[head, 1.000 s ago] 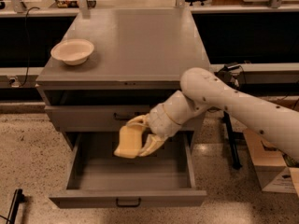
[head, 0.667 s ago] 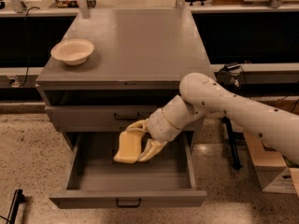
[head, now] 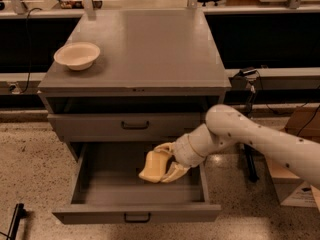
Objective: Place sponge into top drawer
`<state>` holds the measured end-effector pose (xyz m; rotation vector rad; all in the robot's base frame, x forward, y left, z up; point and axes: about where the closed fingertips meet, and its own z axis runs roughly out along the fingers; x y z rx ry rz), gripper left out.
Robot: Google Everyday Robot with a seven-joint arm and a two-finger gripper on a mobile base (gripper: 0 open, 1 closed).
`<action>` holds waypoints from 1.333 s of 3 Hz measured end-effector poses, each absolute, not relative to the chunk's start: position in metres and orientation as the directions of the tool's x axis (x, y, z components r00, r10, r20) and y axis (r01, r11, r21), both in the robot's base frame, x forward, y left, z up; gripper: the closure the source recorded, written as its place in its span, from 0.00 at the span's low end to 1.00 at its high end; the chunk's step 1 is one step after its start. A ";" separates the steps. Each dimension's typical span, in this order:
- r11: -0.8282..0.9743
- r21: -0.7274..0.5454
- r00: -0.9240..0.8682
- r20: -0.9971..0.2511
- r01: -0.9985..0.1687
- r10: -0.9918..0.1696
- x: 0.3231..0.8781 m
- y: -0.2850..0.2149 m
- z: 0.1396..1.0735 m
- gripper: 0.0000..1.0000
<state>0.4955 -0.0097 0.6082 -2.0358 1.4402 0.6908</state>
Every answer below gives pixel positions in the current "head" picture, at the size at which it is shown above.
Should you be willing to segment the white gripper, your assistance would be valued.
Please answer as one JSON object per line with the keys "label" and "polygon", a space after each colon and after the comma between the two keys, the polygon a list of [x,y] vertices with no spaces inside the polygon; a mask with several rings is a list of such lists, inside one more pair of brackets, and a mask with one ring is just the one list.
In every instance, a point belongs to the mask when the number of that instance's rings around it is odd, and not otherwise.
{"label": "white gripper", "polygon": [[199,134],[184,134],[174,144],[163,143],[154,148],[155,152],[173,155],[178,162],[172,162],[169,170],[162,176],[162,183],[170,183],[183,177],[189,167],[196,167],[205,160],[205,138]]}

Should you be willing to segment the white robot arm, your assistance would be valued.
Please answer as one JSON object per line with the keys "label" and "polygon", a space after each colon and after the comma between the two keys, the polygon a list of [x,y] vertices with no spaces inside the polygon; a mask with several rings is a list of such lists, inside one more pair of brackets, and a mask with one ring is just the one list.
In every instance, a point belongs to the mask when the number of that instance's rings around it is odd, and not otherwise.
{"label": "white robot arm", "polygon": [[310,185],[320,188],[320,144],[257,124],[227,105],[208,110],[205,122],[192,132],[156,147],[175,161],[161,177],[169,183],[206,160],[206,157],[242,143],[277,162]]}

